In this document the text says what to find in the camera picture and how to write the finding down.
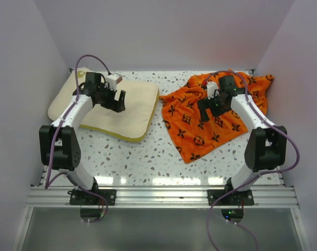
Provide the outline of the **orange patterned pillowcase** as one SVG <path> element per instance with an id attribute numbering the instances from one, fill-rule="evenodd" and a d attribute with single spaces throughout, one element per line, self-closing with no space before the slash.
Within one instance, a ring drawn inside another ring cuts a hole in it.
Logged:
<path id="1" fill-rule="evenodd" d="M 221 145 L 247 133 L 247 127 L 235 111 L 219 117 L 209 114 L 209 121 L 201 120 L 197 102 L 207 96 L 204 81 L 217 83 L 229 72 L 193 75 L 178 90 L 160 96 L 162 117 L 176 149 L 185 163 L 193 162 Z"/>

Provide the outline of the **cream pillow yellow edge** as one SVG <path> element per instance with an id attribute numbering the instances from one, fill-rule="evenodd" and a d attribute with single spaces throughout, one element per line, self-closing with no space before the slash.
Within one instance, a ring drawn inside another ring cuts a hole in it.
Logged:
<path id="1" fill-rule="evenodd" d="M 95 105 L 83 119 L 81 128 L 103 132 L 116 138 L 140 142 L 148 131 L 159 99 L 159 87 L 152 82 L 123 79 L 118 85 L 125 93 L 125 111 L 120 113 Z M 75 70 L 48 108 L 48 116 L 56 120 L 69 105 L 76 90 Z"/>

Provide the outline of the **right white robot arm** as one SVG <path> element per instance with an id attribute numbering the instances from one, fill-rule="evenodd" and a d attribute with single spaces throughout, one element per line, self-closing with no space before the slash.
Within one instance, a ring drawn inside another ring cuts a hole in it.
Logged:
<path id="1" fill-rule="evenodd" d="M 251 94 L 244 87 L 238 87 L 231 75 L 219 78 L 217 83 L 203 81 L 202 88 L 207 96 L 197 105 L 203 122 L 209 121 L 210 115 L 219 117 L 234 111 L 250 134 L 244 165 L 227 181 L 228 189 L 224 192 L 225 202 L 233 206 L 242 200 L 242 191 L 249 190 L 261 173 L 273 171 L 285 162 L 287 130 L 269 121 Z"/>

